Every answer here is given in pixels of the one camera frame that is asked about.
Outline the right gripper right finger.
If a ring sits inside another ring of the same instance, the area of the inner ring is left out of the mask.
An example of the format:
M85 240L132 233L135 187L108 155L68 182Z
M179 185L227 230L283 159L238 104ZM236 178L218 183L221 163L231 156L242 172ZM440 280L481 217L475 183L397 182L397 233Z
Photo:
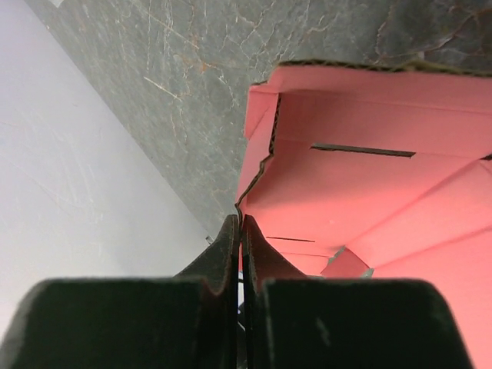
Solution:
M258 223L250 215L245 215L242 222L241 254L246 296L259 295L263 282L268 279L308 278L268 243Z

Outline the pink cardboard box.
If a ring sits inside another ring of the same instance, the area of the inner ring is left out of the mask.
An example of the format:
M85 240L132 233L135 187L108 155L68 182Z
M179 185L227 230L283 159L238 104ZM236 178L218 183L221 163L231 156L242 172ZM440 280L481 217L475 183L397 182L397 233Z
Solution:
M288 62L248 92L241 212L305 274L419 278L491 366L491 76Z

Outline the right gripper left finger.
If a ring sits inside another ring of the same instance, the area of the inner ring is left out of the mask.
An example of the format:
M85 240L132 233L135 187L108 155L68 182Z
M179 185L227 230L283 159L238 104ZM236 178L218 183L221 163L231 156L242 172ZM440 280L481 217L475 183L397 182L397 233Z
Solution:
M211 244L177 278L204 279L211 292L232 294L238 292L239 220L228 215Z

